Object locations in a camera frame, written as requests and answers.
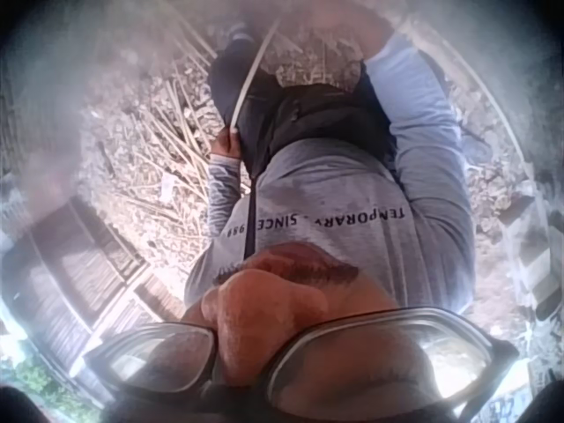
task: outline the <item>green plant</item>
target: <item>green plant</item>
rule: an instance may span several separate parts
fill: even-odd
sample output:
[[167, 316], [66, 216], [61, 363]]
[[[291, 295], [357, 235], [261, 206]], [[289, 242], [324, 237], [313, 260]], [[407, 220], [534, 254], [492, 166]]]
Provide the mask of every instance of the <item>green plant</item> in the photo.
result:
[[13, 384], [27, 395], [41, 397], [51, 410], [57, 410], [77, 423], [96, 423], [100, 412], [85, 404], [73, 392], [53, 378], [41, 359], [30, 353], [16, 367], [9, 360], [0, 360], [2, 382]]

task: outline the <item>eyeglasses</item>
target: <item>eyeglasses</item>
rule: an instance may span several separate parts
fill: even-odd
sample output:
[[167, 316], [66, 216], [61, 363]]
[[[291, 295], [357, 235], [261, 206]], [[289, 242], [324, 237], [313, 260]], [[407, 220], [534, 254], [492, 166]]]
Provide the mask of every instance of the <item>eyeglasses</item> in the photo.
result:
[[[260, 421], [388, 421], [431, 409], [470, 421], [517, 356], [512, 344], [442, 309], [357, 315], [294, 337], [238, 404], [260, 410]], [[224, 404], [201, 401], [217, 358], [214, 330], [159, 323], [110, 339], [85, 361], [116, 394], [220, 412]]]

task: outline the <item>shirt sleeve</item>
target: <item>shirt sleeve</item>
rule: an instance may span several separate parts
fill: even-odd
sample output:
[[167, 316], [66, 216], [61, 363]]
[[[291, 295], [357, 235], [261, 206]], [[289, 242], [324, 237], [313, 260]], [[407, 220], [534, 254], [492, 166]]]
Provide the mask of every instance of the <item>shirt sleeve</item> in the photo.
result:
[[210, 236], [221, 234], [241, 199], [241, 161], [212, 154], [208, 170], [208, 228]]
[[456, 117], [430, 66], [402, 35], [366, 65], [397, 139], [397, 175], [420, 217], [419, 235], [431, 234], [420, 239], [421, 249], [432, 243], [441, 255], [449, 300], [439, 302], [464, 308], [474, 284], [474, 234]]

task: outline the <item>person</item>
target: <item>person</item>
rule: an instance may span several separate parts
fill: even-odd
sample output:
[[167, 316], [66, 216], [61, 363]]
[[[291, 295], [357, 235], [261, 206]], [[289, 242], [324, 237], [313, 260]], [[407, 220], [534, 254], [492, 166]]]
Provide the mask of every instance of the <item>person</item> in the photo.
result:
[[236, 421], [454, 421], [458, 403], [442, 402], [436, 374], [458, 363], [462, 383], [459, 360], [476, 356], [457, 397], [470, 421], [515, 358], [456, 314], [472, 297], [473, 226], [460, 131], [436, 72], [352, 2], [308, 1], [308, 18], [355, 34], [360, 82], [352, 93], [283, 88], [259, 70], [230, 132], [259, 48], [248, 25], [234, 27], [210, 71], [226, 128], [211, 146], [211, 244], [187, 281], [182, 324], [86, 357], [125, 392], [122, 410], [134, 402], [125, 409], [139, 419], [128, 421], [165, 421], [164, 404], [180, 408], [166, 421], [208, 421], [186, 407]]
[[[360, 93], [282, 88], [260, 70], [238, 131], [224, 129], [211, 148], [212, 239], [189, 276], [185, 303], [187, 318], [204, 319], [220, 334], [243, 330], [224, 324], [249, 325], [239, 345], [249, 369], [241, 369], [239, 354], [225, 357], [241, 383], [309, 325], [413, 306], [459, 313], [472, 297], [473, 224], [460, 132], [434, 72], [387, 21], [361, 6], [313, 2], [310, 21], [316, 29], [353, 31], [366, 65]], [[258, 49], [250, 32], [232, 39], [210, 73], [227, 126]], [[378, 124], [384, 119], [365, 106], [364, 78], [390, 120], [396, 179], [382, 164], [388, 138]], [[256, 178], [256, 253], [244, 261], [249, 197], [240, 194], [240, 160]], [[271, 313], [287, 295], [293, 304]], [[261, 358], [249, 360], [246, 348]]]

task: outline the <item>black glasses frame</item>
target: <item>black glasses frame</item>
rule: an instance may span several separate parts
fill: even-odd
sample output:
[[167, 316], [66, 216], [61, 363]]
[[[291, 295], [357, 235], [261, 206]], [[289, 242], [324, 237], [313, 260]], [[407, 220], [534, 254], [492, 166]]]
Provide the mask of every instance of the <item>black glasses frame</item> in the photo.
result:
[[[209, 328], [190, 323], [155, 323], [145, 325], [133, 332], [126, 332], [113, 337], [105, 344], [89, 352], [85, 356], [85, 362], [100, 378], [103, 384], [116, 396], [141, 399], [155, 404], [155, 406], [160, 406], [161, 404], [181, 406], [185, 412], [234, 412], [234, 410], [240, 409], [242, 404], [245, 404], [246, 406], [250, 405], [253, 416], [260, 416], [260, 421], [271, 421], [275, 423], [319, 423], [324, 420], [304, 419], [294, 416], [277, 409], [271, 404], [269, 391], [271, 390], [271, 384], [276, 379], [274, 376], [283, 362], [292, 355], [293, 351], [299, 349], [301, 345], [307, 343], [310, 339], [322, 336], [324, 333], [343, 330], [347, 327], [352, 328], [373, 323], [397, 321], [398, 319], [409, 322], [417, 319], [425, 320], [426, 323], [436, 322], [443, 328], [447, 327], [453, 330], [460, 338], [466, 339], [492, 358], [492, 361], [484, 369], [478, 379], [473, 381], [464, 390], [456, 393], [452, 397], [420, 409], [417, 412], [424, 411], [425, 409], [436, 409], [437, 406], [443, 409], [454, 410], [458, 406], [465, 404], [457, 421], [470, 421], [497, 390], [510, 369], [510, 366], [519, 355], [515, 347], [509, 342], [491, 337], [473, 323], [447, 310], [441, 308], [402, 308], [399, 310], [344, 317], [321, 323], [304, 330], [290, 339], [275, 354], [259, 375], [255, 385], [245, 389], [223, 387], [223, 389], [220, 390], [221, 401], [200, 401], [203, 391], [206, 389], [206, 385], [212, 381], [213, 370], [218, 358], [218, 336], [214, 330]], [[123, 383], [116, 377], [114, 372], [109, 369], [108, 363], [110, 359], [121, 351], [128, 350], [131, 344], [138, 341], [139, 338], [148, 334], [150, 335], [152, 332], [161, 331], [163, 324], [194, 328], [211, 337], [210, 354], [198, 378], [194, 380], [190, 386], [177, 392], [154, 392]], [[230, 397], [236, 398], [236, 400], [230, 402], [227, 400]], [[195, 399], [194, 401], [187, 401], [187, 398]], [[368, 423], [391, 420], [377, 419], [364, 421]]]

